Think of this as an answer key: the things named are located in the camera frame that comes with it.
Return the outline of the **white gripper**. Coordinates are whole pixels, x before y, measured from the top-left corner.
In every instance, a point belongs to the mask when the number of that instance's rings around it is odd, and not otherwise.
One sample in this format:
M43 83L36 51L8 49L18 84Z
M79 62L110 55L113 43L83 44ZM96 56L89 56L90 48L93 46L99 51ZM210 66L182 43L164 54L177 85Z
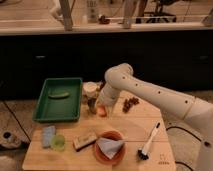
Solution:
M101 104L112 107L117 102L120 95L120 91L118 89L113 88L108 83L104 85L99 93L99 101Z

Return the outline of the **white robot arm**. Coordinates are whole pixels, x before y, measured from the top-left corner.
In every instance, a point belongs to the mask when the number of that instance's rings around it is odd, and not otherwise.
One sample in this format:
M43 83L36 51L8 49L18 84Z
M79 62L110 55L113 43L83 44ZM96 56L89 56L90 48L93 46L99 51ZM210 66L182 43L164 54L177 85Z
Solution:
M139 80L128 63L109 68L104 78L106 83L98 97L104 106L113 106L120 92L127 91L176 115L203 136L195 171L213 171L213 103Z

